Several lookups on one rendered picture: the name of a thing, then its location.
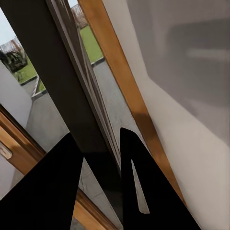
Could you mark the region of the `poster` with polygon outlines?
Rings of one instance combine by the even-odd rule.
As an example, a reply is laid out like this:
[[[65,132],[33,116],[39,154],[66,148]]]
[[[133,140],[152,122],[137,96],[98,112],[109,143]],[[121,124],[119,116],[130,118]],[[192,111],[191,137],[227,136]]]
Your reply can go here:
[[[0,8],[123,225],[121,155],[69,1]]]

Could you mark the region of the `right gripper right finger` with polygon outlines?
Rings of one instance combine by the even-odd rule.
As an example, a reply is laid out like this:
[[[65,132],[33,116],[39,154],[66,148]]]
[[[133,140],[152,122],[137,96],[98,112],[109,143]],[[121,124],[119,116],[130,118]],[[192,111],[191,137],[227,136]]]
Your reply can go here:
[[[138,135],[121,127],[120,148],[124,230],[201,230]],[[139,211],[131,160],[149,214]]]

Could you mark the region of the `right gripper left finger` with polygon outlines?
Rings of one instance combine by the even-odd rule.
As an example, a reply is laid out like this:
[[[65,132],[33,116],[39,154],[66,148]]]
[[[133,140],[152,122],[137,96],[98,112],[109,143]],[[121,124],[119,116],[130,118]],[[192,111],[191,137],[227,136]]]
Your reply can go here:
[[[65,135],[0,201],[0,230],[70,230],[83,157]]]

